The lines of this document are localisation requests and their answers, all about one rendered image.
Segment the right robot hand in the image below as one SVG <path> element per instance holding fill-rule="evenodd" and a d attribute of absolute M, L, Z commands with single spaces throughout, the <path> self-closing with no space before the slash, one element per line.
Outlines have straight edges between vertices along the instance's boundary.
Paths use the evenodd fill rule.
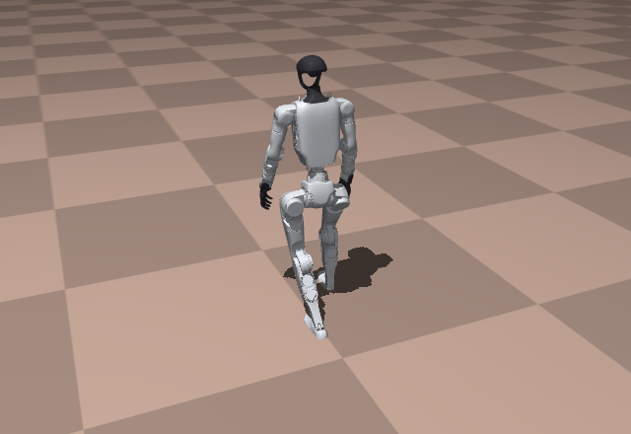
<path fill-rule="evenodd" d="M 339 179 L 339 183 L 342 183 L 342 184 L 344 184 L 344 185 L 345 185 L 345 187 L 346 187 L 346 189 L 347 189 L 347 192 L 348 192 L 348 195 L 349 195 L 349 196 L 350 196 L 350 193 L 351 193 L 351 187 L 350 187 L 350 184 L 351 184 L 352 180 L 353 180 L 353 175 L 351 175 L 351 176 L 348 178 L 348 182 L 344 181 L 343 179 Z"/>

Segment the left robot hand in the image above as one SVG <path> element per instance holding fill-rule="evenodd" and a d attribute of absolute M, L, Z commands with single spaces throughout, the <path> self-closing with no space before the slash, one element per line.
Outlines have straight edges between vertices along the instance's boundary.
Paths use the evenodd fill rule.
<path fill-rule="evenodd" d="M 273 199 L 272 197 L 270 197 L 270 196 L 267 194 L 267 191 L 268 191 L 268 190 L 271 190 L 271 187 L 269 188 L 269 184 L 268 184 L 268 183 L 266 183 L 266 182 L 264 182 L 262 185 L 260 185 L 260 184 L 259 184 L 259 187 L 260 187 L 260 205 L 261 205 L 264 209 L 269 209 L 268 207 L 270 207 L 270 205 L 269 205 L 269 204 L 271 204 L 271 202 L 270 202 L 270 201 L 268 201 L 268 200 L 266 199 L 266 197 L 267 197 L 267 198 L 269 198 L 269 199 Z M 269 204 L 267 204 L 267 203 L 269 203 Z M 267 207 L 266 207 L 266 206 L 267 206 Z"/>

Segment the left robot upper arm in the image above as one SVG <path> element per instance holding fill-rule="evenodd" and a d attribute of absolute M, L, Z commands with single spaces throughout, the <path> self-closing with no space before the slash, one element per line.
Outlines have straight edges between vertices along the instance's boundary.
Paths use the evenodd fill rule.
<path fill-rule="evenodd" d="M 282 144 L 285 140 L 288 125 L 290 125 L 296 114 L 296 106 L 293 104 L 283 105 L 276 108 L 273 113 L 273 124 L 270 134 L 270 149 L 267 159 L 281 161 L 284 154 Z"/>

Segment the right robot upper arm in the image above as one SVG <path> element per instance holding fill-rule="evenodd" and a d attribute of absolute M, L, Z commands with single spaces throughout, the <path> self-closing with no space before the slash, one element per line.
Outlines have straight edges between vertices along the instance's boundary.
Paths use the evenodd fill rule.
<path fill-rule="evenodd" d="M 351 102 L 343 98 L 336 98 L 340 105 L 340 128 L 343 138 L 340 139 L 339 149 L 349 152 L 356 148 L 356 127 L 354 119 L 355 108 Z"/>

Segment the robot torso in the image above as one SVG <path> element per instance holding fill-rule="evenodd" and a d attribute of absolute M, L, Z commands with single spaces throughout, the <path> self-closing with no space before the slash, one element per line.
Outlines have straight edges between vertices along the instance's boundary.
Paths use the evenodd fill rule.
<path fill-rule="evenodd" d="M 329 102 L 304 103 L 306 97 L 298 96 L 291 103 L 297 108 L 291 123 L 293 143 L 300 162 L 309 171 L 301 185 L 307 197 L 305 208 L 322 208 L 334 201 L 333 181 L 322 166 L 335 162 L 340 147 L 340 105 L 330 92 L 325 96 Z"/>

